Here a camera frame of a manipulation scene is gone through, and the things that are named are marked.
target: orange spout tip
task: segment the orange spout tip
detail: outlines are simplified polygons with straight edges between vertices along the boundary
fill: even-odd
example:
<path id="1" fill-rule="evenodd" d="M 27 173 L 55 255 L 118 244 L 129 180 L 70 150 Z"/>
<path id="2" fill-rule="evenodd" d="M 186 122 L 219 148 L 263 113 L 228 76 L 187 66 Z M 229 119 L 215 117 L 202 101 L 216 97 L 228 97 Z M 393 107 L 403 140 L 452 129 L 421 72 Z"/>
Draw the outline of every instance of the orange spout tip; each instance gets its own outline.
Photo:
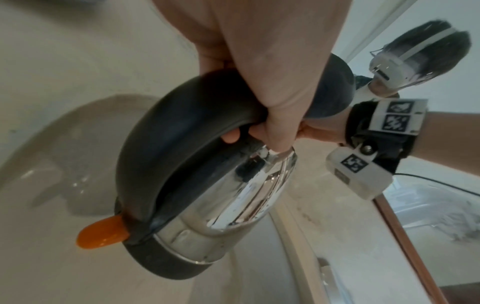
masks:
<path id="1" fill-rule="evenodd" d="M 82 249 L 95 249 L 123 242 L 129 236 L 119 214 L 85 227 L 76 237 L 76 244 Z"/>

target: cable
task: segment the cable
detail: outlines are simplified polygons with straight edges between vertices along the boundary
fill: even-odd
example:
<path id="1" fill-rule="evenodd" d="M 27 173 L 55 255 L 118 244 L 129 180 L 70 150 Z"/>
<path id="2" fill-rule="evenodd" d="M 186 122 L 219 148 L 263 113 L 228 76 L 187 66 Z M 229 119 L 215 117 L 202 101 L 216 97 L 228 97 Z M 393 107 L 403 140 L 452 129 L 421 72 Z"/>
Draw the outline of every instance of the cable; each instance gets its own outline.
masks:
<path id="1" fill-rule="evenodd" d="M 469 191 L 469 190 L 466 190 L 466 189 L 463 189 L 463 188 L 460 188 L 460 187 L 457 187 L 457 186 L 453 186 L 453 185 L 450 185 L 450 184 L 447 184 L 447 183 L 444 183 L 444 182 L 441 182 L 441 181 L 438 181 L 438 180 L 435 180 L 435 179 L 431 179 L 431 178 L 428 178 L 428 177 L 419 176 L 419 175 L 415 175 L 415 174 L 408 174 L 408 173 L 395 173 L 395 175 L 410 176 L 410 177 L 426 179 L 426 180 L 429 180 L 429 181 L 432 181 L 432 182 L 435 182 L 435 183 L 439 183 L 440 185 L 451 187 L 453 189 L 460 190 L 460 191 L 466 192 L 468 194 L 480 197 L 480 194 L 478 194 L 476 192 Z"/>

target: sink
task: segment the sink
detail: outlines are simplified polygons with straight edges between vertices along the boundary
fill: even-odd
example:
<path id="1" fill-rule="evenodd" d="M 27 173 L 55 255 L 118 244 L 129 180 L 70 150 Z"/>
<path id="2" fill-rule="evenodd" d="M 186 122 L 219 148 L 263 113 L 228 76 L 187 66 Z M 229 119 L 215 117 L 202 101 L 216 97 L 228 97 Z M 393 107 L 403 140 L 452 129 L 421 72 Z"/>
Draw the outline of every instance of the sink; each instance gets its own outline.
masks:
<path id="1" fill-rule="evenodd" d="M 31 137 L 0 169 L 0 302 L 300 303 L 270 216 L 196 278 L 149 273 L 120 244 L 76 247 L 77 233 L 113 214 L 115 165 L 158 97 L 115 95 L 71 111 Z"/>

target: wooden edge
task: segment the wooden edge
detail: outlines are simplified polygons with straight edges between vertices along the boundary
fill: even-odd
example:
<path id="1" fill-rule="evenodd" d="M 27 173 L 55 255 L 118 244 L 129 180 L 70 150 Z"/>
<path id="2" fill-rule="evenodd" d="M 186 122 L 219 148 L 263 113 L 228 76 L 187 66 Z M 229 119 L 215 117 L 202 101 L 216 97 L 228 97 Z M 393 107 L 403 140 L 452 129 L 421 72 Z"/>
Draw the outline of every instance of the wooden edge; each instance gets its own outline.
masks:
<path id="1" fill-rule="evenodd" d="M 295 276 L 301 302 L 305 304 L 328 304 L 320 264 L 304 233 L 284 202 L 277 201 L 270 216 L 285 248 Z"/>
<path id="2" fill-rule="evenodd" d="M 410 241 L 409 236 L 402 227 L 402 224 L 400 224 L 399 219 L 395 215 L 385 196 L 383 194 L 379 195 L 373 200 L 373 203 L 377 207 L 380 215 L 383 217 L 383 220 L 389 227 L 397 243 L 400 245 L 400 248 L 407 257 L 410 265 L 416 272 L 420 282 L 430 296 L 430 300 L 435 304 L 449 304 L 445 299 L 444 294 L 435 283 L 424 262 L 420 258 L 420 255 Z"/>

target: stainless steel kettle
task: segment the stainless steel kettle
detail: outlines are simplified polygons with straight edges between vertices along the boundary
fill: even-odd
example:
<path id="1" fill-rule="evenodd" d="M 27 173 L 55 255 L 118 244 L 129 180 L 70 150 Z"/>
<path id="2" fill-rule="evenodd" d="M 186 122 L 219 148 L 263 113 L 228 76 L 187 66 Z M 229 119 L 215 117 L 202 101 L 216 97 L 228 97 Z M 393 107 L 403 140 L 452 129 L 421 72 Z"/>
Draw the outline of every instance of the stainless steel kettle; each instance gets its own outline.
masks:
<path id="1" fill-rule="evenodd" d="M 305 117 L 340 112 L 354 91 L 350 68 L 331 55 Z M 77 243 L 122 241 L 138 263 L 166 278 L 204 271 L 268 212 L 295 167 L 293 149 L 274 153 L 248 135 L 266 116 L 234 69 L 177 87 L 137 123 L 120 152 L 117 215 L 84 229 Z M 220 139 L 239 127 L 237 142 Z"/>

